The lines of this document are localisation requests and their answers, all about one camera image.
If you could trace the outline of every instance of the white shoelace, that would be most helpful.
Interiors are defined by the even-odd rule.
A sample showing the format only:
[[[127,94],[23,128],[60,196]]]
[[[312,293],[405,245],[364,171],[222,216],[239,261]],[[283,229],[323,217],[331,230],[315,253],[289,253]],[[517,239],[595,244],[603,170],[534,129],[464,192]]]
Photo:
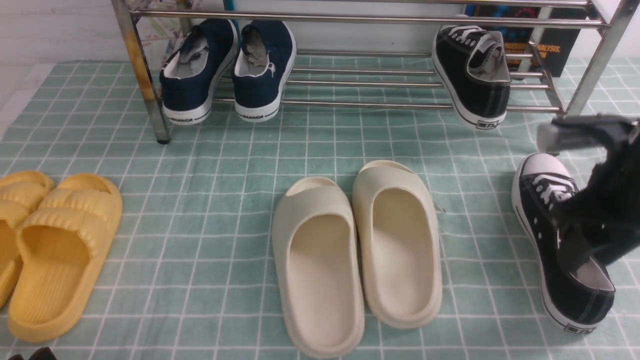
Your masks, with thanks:
[[[455,33],[458,30],[464,30],[462,31],[462,35],[460,35],[458,38],[456,38],[456,40],[460,41],[460,42],[464,42],[467,37],[469,36],[469,34],[471,33],[481,33],[484,30],[482,30],[481,28],[478,28],[477,26],[456,26],[455,28],[452,28],[451,31],[449,32],[449,36],[453,35],[453,33]],[[489,34],[483,35],[480,40],[478,40],[478,42],[482,42],[484,40],[484,38],[486,37],[490,37]]]
[[[571,190],[574,190],[573,184],[571,184],[571,182],[569,182],[568,180],[561,179],[561,178],[555,177],[555,176],[542,174],[542,175],[539,175],[538,177],[536,177],[533,180],[533,185],[537,184],[542,179],[546,179],[546,180],[553,181],[553,182],[556,182],[556,183],[564,184],[564,185],[550,184],[550,185],[547,186],[547,189],[544,192],[542,192],[542,189],[543,189],[542,185],[539,185],[536,188],[537,192],[542,192],[540,194],[540,198],[545,201],[545,205],[549,203],[550,198],[551,198],[551,194],[554,194],[558,201],[564,201],[564,200],[569,199],[570,197],[573,196],[569,192]],[[553,204],[549,205],[549,210],[551,210],[553,208],[554,208]]]

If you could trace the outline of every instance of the slipper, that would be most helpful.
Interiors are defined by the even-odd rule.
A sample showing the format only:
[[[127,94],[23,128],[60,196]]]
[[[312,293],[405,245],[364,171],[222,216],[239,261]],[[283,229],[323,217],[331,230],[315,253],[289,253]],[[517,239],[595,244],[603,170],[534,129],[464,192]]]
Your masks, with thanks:
[[[394,161],[366,164],[353,185],[367,303],[389,326],[434,319],[442,302],[438,219],[426,186]]]
[[[22,171],[0,179],[0,307],[13,291],[22,270],[16,230],[55,187],[37,171]]]
[[[80,319],[122,217],[109,180],[78,174],[64,180],[18,230],[24,266],[9,304],[9,331],[39,343]]]
[[[364,300],[349,199],[325,177],[299,180],[276,208],[272,237],[291,341],[318,359],[352,351],[364,333]]]

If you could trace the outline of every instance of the grid pattern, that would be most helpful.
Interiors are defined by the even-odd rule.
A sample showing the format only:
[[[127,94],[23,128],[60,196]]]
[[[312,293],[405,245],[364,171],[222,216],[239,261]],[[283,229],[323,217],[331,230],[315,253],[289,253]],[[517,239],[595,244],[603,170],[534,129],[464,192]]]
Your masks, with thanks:
[[[415,59],[299,63],[430,67]],[[563,94],[571,94],[585,68],[583,60],[570,60],[558,82]],[[96,172],[124,198],[119,232],[82,319],[46,344],[59,359],[304,359],[282,318],[269,242],[272,210],[303,176],[327,176],[349,194],[360,167],[375,159],[416,171],[441,209],[444,299],[433,323],[411,331],[380,324],[367,310],[364,338],[345,359],[640,359],[640,252],[610,267],[618,296],[593,334],[565,333],[542,310],[534,251],[510,191],[519,161],[536,150],[536,126],[550,115],[510,113],[498,130],[475,133],[450,111],[287,106],[273,120],[250,124],[230,106],[216,105],[208,120],[174,129],[162,146],[136,87],[126,63],[61,63],[0,142],[0,174],[39,169],[59,182]],[[287,92],[449,102],[444,89]],[[513,103],[546,101],[543,93],[512,94]],[[640,115],[639,100],[640,59],[617,59],[588,110]],[[561,159],[584,185],[602,152]],[[6,323],[5,307],[0,359],[41,346],[14,339]]]

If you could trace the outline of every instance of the white wall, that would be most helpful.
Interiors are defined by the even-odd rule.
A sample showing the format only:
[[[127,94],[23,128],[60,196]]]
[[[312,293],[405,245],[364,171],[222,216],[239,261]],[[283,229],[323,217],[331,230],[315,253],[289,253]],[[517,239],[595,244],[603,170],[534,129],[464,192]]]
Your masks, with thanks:
[[[608,20],[611,18],[611,15],[616,11],[618,7],[619,0],[599,0],[598,4],[602,5],[603,11],[605,12],[605,18]],[[617,57],[639,57],[640,56],[640,46],[638,46],[638,34],[640,34],[640,10],[636,11],[627,31],[625,32],[625,36],[620,40],[618,44],[618,48],[613,56]],[[573,46],[573,50],[571,51],[571,55],[576,58],[588,58],[593,55],[596,47],[598,46],[598,41],[600,40],[600,35],[595,30],[585,30],[583,29],[578,36],[578,39],[575,41],[575,45]]]
[[[601,1],[612,13],[616,0]],[[219,8],[220,3],[208,1],[202,8]],[[460,13],[462,9],[441,4],[306,0],[236,0],[236,3],[238,10],[371,15],[445,16]],[[304,22],[292,26],[300,48],[379,51],[428,50],[436,29],[433,26]],[[640,47],[633,41],[639,30],[637,13],[616,56],[640,56]],[[589,56],[597,39],[597,35],[583,31],[572,55]],[[0,63],[126,59],[110,0],[0,1]]]

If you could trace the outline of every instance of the black canvas sneaker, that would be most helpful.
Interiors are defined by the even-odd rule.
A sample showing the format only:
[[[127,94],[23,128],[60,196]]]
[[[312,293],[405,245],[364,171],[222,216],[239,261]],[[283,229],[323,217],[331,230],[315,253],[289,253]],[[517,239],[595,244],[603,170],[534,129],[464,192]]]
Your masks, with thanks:
[[[549,154],[526,157],[513,179],[511,201],[520,225],[538,255],[540,290],[547,314],[566,331],[588,334],[613,305],[615,287],[594,258],[565,272],[557,253],[562,239],[551,211],[578,192],[564,165]]]
[[[458,116],[476,129],[495,129],[506,115],[511,85],[502,33],[443,26],[431,56]]]

